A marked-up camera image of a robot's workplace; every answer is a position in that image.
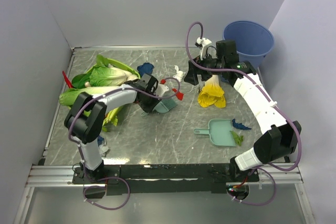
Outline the teal hand brush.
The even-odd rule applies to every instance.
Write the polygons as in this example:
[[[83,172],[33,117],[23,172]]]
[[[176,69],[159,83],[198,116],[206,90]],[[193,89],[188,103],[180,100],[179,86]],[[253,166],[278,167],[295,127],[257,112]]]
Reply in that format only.
[[[157,112],[159,114],[165,114],[165,113],[170,112],[176,106],[177,106],[177,103],[172,98],[155,100],[150,104],[140,104],[140,107],[143,110],[141,116],[146,116],[152,112]]]

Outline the teal dustpan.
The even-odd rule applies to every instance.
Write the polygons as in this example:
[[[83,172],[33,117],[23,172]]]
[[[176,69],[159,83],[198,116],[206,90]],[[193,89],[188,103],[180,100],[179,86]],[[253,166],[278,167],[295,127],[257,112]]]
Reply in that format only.
[[[211,143],[215,146],[236,146],[231,134],[232,124],[229,119],[211,119],[206,129],[194,129],[196,135],[208,135]]]

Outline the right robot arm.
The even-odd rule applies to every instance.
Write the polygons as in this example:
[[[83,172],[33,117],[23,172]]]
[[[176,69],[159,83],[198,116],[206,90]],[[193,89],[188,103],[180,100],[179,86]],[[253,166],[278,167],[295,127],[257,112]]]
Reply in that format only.
[[[202,57],[189,59],[189,70],[192,77],[187,82],[198,84],[199,74],[220,75],[227,73],[227,79],[232,87],[244,98],[253,112],[262,136],[253,147],[242,154],[233,157],[229,175],[235,181],[243,180],[250,169],[260,169],[268,164],[282,172],[289,172],[298,167],[301,159],[300,124],[291,121],[277,106],[265,91],[258,74],[248,62],[238,62],[232,68],[218,68],[217,60],[210,59],[210,67],[202,64]],[[298,152],[297,160],[289,168],[282,168],[273,163],[273,160]]]

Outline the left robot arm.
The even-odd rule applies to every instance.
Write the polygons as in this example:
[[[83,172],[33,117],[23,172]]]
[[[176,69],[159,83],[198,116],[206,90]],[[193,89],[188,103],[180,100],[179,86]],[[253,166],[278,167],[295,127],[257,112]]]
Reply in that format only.
[[[98,136],[102,131],[105,115],[121,106],[138,103],[151,112],[160,102],[155,96],[159,81],[150,74],[128,81],[119,87],[110,87],[101,94],[80,93],[64,121],[69,130],[69,140],[76,143],[85,177],[98,183],[104,176],[104,162],[99,153]]]

